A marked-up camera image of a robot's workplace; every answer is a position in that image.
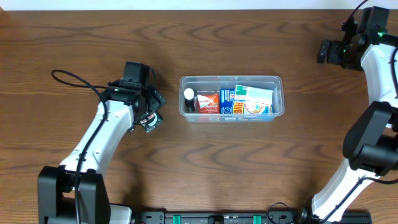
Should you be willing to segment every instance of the blue box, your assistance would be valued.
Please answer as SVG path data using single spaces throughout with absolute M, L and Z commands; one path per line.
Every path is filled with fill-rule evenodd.
M 235 89 L 220 90 L 220 113 L 232 114 L 232 107 L 235 99 Z

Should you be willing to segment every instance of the wooden table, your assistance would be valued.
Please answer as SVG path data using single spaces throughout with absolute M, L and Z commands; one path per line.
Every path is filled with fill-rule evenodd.
M 341 163 L 344 136 L 368 105 L 364 73 L 320 65 L 350 11 L 4 12 L 0 26 L 0 223 L 36 223 L 36 180 L 69 155 L 94 117 L 91 90 L 126 61 L 158 73 L 164 124 L 126 134 L 106 173 L 110 200 L 169 211 L 298 207 Z M 398 33 L 398 13 L 389 31 Z M 286 111 L 271 123 L 196 124 L 178 112 L 185 75 L 277 75 Z M 385 179 L 395 179 L 391 172 Z M 395 186 L 372 184 L 350 206 L 398 218 Z

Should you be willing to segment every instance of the plastic bin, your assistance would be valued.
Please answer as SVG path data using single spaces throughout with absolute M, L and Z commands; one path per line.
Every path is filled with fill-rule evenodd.
M 189 113 L 185 107 L 183 92 L 192 88 L 197 94 L 220 93 L 222 88 L 236 85 L 273 90 L 271 114 L 205 114 Z M 277 76 L 190 76 L 180 80 L 180 114 L 189 122 L 270 122 L 285 112 L 282 80 Z

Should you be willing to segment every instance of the white wall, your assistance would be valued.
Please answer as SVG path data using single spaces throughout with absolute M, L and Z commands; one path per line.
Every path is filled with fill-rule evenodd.
M 217 10 L 354 9 L 362 0 L 0 0 L 4 10 Z M 398 0 L 370 0 L 364 7 L 398 9 Z

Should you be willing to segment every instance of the white cap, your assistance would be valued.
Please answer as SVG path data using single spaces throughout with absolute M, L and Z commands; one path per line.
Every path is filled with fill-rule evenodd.
M 192 100 L 194 96 L 195 96 L 195 93 L 193 92 L 193 90 L 191 88 L 187 88 L 184 90 L 185 99 Z

